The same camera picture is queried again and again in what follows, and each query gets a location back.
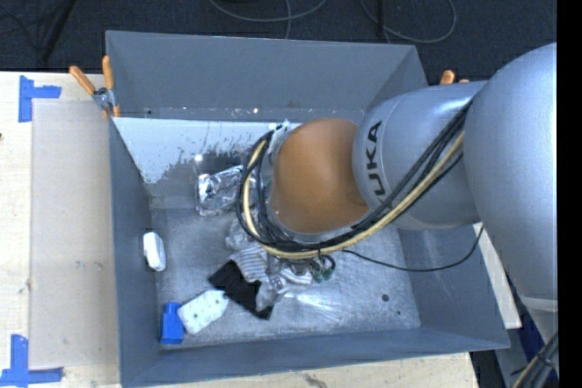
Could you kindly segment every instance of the white object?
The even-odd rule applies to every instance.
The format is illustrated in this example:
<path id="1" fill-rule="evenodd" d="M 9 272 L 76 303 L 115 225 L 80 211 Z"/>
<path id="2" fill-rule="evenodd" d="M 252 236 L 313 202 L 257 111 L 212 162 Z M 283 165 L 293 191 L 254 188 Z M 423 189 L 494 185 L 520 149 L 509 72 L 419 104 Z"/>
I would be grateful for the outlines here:
<path id="1" fill-rule="evenodd" d="M 166 268 L 164 241 L 156 232 L 144 234 L 144 256 L 147 264 L 157 272 Z"/>
<path id="2" fill-rule="evenodd" d="M 226 312 L 228 298 L 224 291 L 208 290 L 178 308 L 186 331 L 196 334 Z"/>

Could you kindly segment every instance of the wooden table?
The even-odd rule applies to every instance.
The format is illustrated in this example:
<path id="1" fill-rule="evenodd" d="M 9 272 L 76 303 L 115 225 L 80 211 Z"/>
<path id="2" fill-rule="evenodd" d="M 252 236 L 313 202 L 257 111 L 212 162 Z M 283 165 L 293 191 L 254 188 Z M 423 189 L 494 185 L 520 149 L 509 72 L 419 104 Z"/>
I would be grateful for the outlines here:
<path id="1" fill-rule="evenodd" d="M 49 73 L 18 73 L 2 72 L 0 73 L 0 224 L 2 232 L 0 233 L 0 369 L 9 366 L 10 356 L 10 335 L 18 333 L 29 337 L 31 335 L 31 321 L 36 318 L 36 314 L 31 313 L 31 296 L 34 296 L 36 286 L 40 283 L 51 283 L 51 277 L 34 277 L 31 269 L 34 265 L 31 256 L 31 219 L 33 216 L 33 204 L 39 205 L 43 200 L 34 197 L 31 193 L 33 186 L 33 122 L 18 123 L 18 96 L 19 96 L 19 77 L 25 75 L 28 79 L 35 81 L 35 86 L 57 85 L 62 89 L 61 95 L 55 100 L 55 104 L 60 104 L 66 108 L 66 104 L 75 103 L 82 105 L 89 110 L 95 119 L 101 119 L 103 116 L 97 109 L 95 103 L 89 95 L 79 86 L 76 80 L 69 74 L 49 74 Z M 90 75 L 90 79 L 97 88 L 104 85 L 104 79 L 101 75 Z M 79 154 L 84 151 L 92 151 L 91 138 L 79 140 Z M 66 164 L 66 157 L 75 154 L 63 154 L 63 164 Z M 78 183 L 86 183 L 86 177 L 77 176 Z M 84 189 L 83 186 L 77 190 L 77 197 L 88 196 L 85 199 L 85 206 L 89 208 L 103 209 L 103 202 L 109 199 L 109 182 L 108 175 L 99 175 L 97 187 L 92 184 L 91 189 Z M 69 215 L 77 215 L 75 221 L 83 222 L 84 218 L 90 218 L 91 213 L 69 212 Z M 111 227 L 109 219 L 104 220 L 103 224 L 95 224 L 95 221 L 86 221 L 85 234 L 91 234 L 92 241 L 111 241 Z M 490 256 L 492 250 L 487 249 L 489 243 L 481 240 L 481 247 L 484 256 Z M 74 244 L 68 244 L 67 247 L 74 248 Z M 498 258 L 490 261 L 493 265 L 498 264 Z M 80 261 L 77 261 L 77 269 L 82 268 Z M 491 273 L 498 273 L 496 268 L 490 269 Z M 75 302 L 76 290 L 78 286 L 74 282 L 74 274 L 71 275 L 71 283 L 60 276 L 60 286 L 66 288 L 71 286 L 70 293 L 75 315 L 73 318 L 77 328 L 76 333 L 93 332 L 101 334 L 98 325 L 107 325 L 109 331 L 116 331 L 114 322 L 95 322 L 90 313 L 95 310 L 99 311 L 99 306 L 107 305 L 109 311 L 115 311 L 115 293 L 103 293 L 103 290 L 85 290 L 84 295 L 79 296 L 78 302 Z M 111 280 L 113 275 L 110 274 L 107 280 Z M 501 283 L 503 280 L 497 279 L 494 282 Z M 502 308 L 507 327 L 512 327 L 512 322 L 518 321 L 518 315 L 515 309 L 509 306 Z M 37 343 L 41 340 L 40 336 L 36 339 L 30 338 L 31 352 Z M 60 383 L 53 383 L 52 386 L 59 387 L 95 387 L 95 386 L 120 386 L 118 380 L 117 355 L 116 355 L 116 336 L 113 342 L 109 341 L 106 347 L 105 356 L 92 361 L 90 358 L 80 359 L 75 363 L 58 362 L 58 345 L 66 348 L 68 342 L 65 338 L 63 341 L 55 340 L 55 359 L 58 365 L 64 366 L 64 376 Z M 93 341 L 85 341 L 86 345 L 93 344 Z M 50 368 L 35 365 L 35 358 L 31 357 L 30 369 Z M 184 387 L 208 387 L 208 388 L 250 388 L 257 386 L 277 386 L 280 388 L 299 388 L 299 387 L 380 387 L 380 386 L 405 386 L 405 387 L 477 387 L 477 378 L 475 376 L 472 363 L 468 353 L 449 354 L 433 357 L 412 358 L 399 361 L 388 361 L 382 363 L 362 363 L 330 369 L 310 370 L 296 373 L 279 373 L 270 375 L 260 375 L 245 378 L 235 378 L 226 380 L 216 380 L 212 382 L 187 383 L 179 386 Z"/>

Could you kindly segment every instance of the black floor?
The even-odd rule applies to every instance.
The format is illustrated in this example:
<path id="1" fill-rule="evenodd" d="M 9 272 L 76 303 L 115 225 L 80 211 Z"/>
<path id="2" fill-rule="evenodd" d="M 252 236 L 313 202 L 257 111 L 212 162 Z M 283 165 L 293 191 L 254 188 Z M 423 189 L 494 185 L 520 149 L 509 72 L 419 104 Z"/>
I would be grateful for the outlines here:
<path id="1" fill-rule="evenodd" d="M 376 0 L 288 0 L 292 15 L 307 12 L 291 21 L 288 33 L 287 21 L 233 16 L 285 18 L 286 0 L 78 0 L 61 30 L 55 22 L 67 11 L 66 1 L 0 0 L 1 70 L 65 71 L 76 64 L 98 72 L 108 29 L 342 42 L 385 40 L 369 17 L 376 18 Z M 393 44 L 416 44 L 431 84 L 438 82 L 446 68 L 461 77 L 488 79 L 517 56 L 557 40 L 557 0 L 450 3 L 384 0 L 387 39 Z M 58 40 L 49 44 L 57 30 L 62 31 Z M 48 45 L 54 46 L 50 54 Z"/>

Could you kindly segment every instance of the orange clip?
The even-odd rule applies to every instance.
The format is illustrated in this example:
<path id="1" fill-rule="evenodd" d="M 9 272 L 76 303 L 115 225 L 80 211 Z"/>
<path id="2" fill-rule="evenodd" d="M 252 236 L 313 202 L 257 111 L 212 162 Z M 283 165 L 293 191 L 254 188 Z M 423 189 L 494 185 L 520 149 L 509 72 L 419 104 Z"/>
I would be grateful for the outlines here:
<path id="1" fill-rule="evenodd" d="M 113 86 L 115 85 L 115 80 L 113 77 L 113 69 L 111 68 L 111 60 L 109 59 L 109 55 L 103 56 L 103 60 L 101 61 L 101 67 L 103 68 L 105 87 L 107 89 L 113 89 Z M 114 105 L 113 116 L 121 116 L 121 109 L 119 108 L 119 104 Z"/>
<path id="2" fill-rule="evenodd" d="M 451 85 L 455 82 L 455 72 L 453 70 L 445 70 L 440 77 L 440 85 Z"/>

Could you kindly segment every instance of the gray bin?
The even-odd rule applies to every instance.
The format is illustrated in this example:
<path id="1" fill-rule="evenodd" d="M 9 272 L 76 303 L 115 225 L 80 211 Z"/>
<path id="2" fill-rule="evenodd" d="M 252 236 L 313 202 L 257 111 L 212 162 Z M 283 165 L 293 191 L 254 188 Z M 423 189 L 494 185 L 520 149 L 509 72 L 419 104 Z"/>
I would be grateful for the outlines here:
<path id="1" fill-rule="evenodd" d="M 122 31 L 107 32 L 105 40 L 122 118 L 288 119 L 302 123 L 338 116 L 359 123 L 382 100 L 427 86 L 412 45 Z M 192 180 L 180 174 L 169 183 L 147 184 L 113 120 L 109 142 L 123 386 L 196 382 L 509 346 L 478 248 L 457 267 L 433 273 L 394 272 L 389 275 L 391 283 L 385 283 L 385 267 L 378 269 L 370 263 L 358 266 L 350 279 L 379 283 L 378 295 L 385 286 L 398 287 L 398 280 L 406 281 L 406 287 L 400 289 L 408 294 L 403 298 L 413 304 L 415 319 L 399 315 L 407 322 L 401 326 L 386 321 L 382 329 L 384 319 L 380 318 L 378 328 L 355 320 L 353 328 L 347 321 L 334 331 L 324 328 L 321 332 L 282 332 L 270 337 L 261 333 L 255 339 L 222 338 L 218 343 L 199 345 L 190 341 L 175 347 L 160 344 L 160 315 L 172 295 L 168 289 L 174 286 L 178 301 L 184 301 L 189 294 L 176 289 L 176 284 L 188 283 L 196 263 L 195 248 L 187 263 L 172 259 L 175 238 L 170 229 L 165 230 L 171 215 L 189 212 Z M 171 264 L 174 275 L 153 272 L 146 264 L 142 235 L 153 229 L 161 230 L 168 248 L 168 268 Z M 394 228 L 391 234 L 401 249 L 397 252 L 403 265 L 415 268 L 452 263 L 475 241 L 471 225 L 444 232 Z M 167 277 L 180 275 L 181 281 L 168 284 Z M 362 312 L 375 312 L 375 304 L 356 304 Z M 407 309 L 403 307 L 400 313 L 407 313 Z M 216 323 L 217 332 L 227 328 Z"/>

